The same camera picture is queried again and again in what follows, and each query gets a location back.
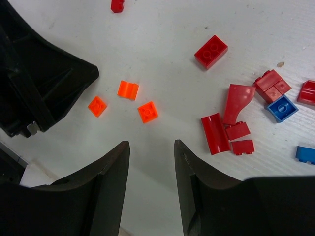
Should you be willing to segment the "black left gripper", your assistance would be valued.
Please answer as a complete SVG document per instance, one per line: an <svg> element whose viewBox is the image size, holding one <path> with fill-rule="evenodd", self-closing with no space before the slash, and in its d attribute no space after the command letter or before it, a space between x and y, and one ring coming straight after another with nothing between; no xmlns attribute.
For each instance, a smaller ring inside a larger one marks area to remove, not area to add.
<svg viewBox="0 0 315 236"><path fill-rule="evenodd" d="M96 65L54 46L0 3L0 127L10 137L45 132L99 77Z"/></svg>

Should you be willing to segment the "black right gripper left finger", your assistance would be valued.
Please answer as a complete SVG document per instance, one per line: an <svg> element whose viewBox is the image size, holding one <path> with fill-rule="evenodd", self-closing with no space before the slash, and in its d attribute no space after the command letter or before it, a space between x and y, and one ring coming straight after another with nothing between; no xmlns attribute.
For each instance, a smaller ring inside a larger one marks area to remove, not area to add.
<svg viewBox="0 0 315 236"><path fill-rule="evenodd" d="M3 236L116 236L120 231L130 145L49 185L20 184L25 164L0 152L0 233Z"/></svg>

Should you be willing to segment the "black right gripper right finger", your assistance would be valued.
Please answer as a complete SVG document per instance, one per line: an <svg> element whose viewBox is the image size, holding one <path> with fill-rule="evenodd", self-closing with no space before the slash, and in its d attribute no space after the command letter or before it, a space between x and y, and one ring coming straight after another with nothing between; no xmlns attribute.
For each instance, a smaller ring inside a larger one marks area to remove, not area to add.
<svg viewBox="0 0 315 236"><path fill-rule="evenodd" d="M315 178L240 181L174 143L177 189L186 236L312 236Z"/></svg>

